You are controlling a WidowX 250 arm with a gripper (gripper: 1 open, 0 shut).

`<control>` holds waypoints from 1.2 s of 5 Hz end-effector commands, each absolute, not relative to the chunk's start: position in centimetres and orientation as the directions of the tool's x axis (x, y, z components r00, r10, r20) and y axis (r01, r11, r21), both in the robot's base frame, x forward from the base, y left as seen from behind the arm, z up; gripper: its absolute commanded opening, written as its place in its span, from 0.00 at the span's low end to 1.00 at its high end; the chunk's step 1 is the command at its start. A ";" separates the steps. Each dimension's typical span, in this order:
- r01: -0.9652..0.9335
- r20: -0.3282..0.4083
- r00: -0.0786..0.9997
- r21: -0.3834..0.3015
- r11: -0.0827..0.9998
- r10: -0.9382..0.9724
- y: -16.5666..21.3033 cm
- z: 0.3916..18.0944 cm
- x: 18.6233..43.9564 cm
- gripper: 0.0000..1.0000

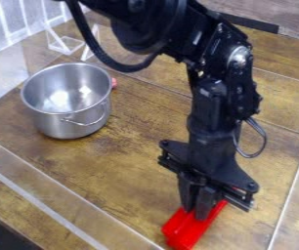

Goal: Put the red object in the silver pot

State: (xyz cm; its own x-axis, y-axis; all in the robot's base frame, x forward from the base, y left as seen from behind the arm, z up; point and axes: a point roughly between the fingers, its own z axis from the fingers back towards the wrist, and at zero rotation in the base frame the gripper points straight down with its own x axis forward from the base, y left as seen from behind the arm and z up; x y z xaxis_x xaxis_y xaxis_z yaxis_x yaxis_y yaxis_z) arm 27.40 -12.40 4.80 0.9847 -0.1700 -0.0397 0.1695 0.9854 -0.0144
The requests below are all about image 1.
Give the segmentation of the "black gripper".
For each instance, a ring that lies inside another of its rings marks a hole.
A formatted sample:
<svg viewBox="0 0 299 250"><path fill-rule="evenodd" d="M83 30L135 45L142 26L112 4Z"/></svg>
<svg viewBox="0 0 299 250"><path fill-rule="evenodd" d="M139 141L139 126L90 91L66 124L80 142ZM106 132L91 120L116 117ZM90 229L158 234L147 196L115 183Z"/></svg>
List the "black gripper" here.
<svg viewBox="0 0 299 250"><path fill-rule="evenodd" d="M159 143L159 164L174 172L179 179L183 208L196 211L203 221L211 209L223 200L239 209L250 211L254 195L261 186L239 166L237 153L241 129L192 131L190 142L163 140Z"/></svg>

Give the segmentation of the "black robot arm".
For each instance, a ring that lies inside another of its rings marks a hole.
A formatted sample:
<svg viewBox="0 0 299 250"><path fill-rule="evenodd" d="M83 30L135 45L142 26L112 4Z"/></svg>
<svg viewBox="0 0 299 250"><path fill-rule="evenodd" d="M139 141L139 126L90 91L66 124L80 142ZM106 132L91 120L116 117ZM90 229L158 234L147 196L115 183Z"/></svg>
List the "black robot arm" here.
<svg viewBox="0 0 299 250"><path fill-rule="evenodd" d="M250 210L259 184L238 164L237 156L258 156L241 148L242 125L262 134L254 119L262 95L254 81L249 36L198 0L58 0L67 4L79 30L100 61L123 72L147 68L164 54L187 65L192 111L190 141L159 143L159 164L176 173L183 208L198 220L223 200ZM147 59L139 64L114 60L92 35L83 8L111 21L122 46Z"/></svg>

